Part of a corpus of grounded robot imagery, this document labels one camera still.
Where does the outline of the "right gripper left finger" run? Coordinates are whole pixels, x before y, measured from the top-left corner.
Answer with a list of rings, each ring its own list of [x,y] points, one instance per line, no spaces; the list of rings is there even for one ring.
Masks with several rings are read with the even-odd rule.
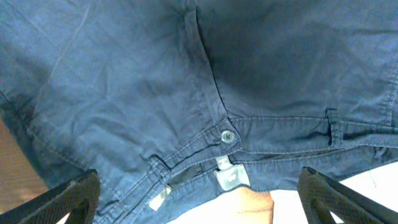
[[[1,215],[1,223],[92,224],[100,198],[100,180],[94,169],[70,179]]]

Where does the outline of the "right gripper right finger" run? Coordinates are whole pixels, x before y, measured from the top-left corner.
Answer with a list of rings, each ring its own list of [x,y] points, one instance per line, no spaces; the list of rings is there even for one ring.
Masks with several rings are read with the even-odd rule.
[[[397,212],[357,193],[311,167],[303,167],[298,194],[309,223],[397,224]]]

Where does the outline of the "navy blue shorts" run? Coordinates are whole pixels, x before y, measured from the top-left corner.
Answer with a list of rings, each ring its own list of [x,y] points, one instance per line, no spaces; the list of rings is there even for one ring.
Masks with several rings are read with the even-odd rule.
[[[397,2],[2,1],[1,116],[95,223],[347,179],[397,161]]]

